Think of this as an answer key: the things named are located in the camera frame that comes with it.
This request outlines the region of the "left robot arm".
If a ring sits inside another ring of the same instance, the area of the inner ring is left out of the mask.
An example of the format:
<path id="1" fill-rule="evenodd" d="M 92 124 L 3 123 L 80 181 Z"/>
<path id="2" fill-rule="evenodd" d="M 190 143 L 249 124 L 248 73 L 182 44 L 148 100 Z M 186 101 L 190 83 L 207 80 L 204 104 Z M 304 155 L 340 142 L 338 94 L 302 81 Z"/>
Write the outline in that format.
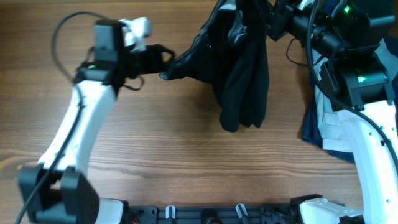
<path id="1" fill-rule="evenodd" d="M 163 72 L 167 49 L 147 45 L 152 23 L 100 19 L 95 43 L 76 69 L 72 97 L 60 128 L 36 166 L 24 166 L 19 188 L 21 210 L 32 223 L 129 223 L 124 200 L 101 198 L 86 175 L 99 130 L 127 79 Z"/>

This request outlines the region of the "black shorts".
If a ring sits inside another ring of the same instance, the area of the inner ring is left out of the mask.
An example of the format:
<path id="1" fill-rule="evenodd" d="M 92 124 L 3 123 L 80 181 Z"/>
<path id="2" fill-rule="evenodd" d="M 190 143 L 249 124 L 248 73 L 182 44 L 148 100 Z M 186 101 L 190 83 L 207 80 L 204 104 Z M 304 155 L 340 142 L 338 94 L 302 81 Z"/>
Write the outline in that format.
<path id="1" fill-rule="evenodd" d="M 222 128 L 260 128 L 267 108 L 269 66 L 266 32 L 257 1 L 218 1 L 192 45 L 160 74 L 190 77 L 213 87 Z"/>

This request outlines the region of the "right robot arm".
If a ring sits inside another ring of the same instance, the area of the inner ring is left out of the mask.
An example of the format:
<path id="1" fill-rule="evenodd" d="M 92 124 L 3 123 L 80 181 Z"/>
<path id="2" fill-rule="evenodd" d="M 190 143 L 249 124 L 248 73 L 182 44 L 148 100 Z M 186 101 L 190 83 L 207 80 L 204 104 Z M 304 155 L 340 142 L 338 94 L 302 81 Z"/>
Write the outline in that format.
<path id="1" fill-rule="evenodd" d="M 306 48 L 318 89 L 330 99 L 351 144 L 364 208 L 354 211 L 318 197 L 294 202 L 298 223 L 396 223 L 395 94 L 376 55 L 394 25 L 392 1 L 341 1 L 332 14 L 318 1 L 259 1 L 272 40 L 291 34 Z M 313 52 L 326 58 L 315 73 Z"/>

